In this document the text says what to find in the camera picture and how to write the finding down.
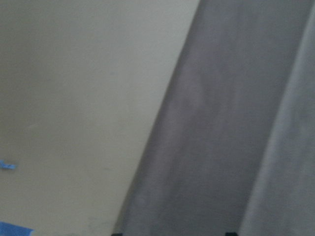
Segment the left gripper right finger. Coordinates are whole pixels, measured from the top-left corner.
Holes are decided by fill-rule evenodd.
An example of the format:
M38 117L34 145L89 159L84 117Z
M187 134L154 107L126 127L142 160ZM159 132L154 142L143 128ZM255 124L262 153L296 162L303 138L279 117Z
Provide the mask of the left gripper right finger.
M225 236L237 236L236 232L226 232Z

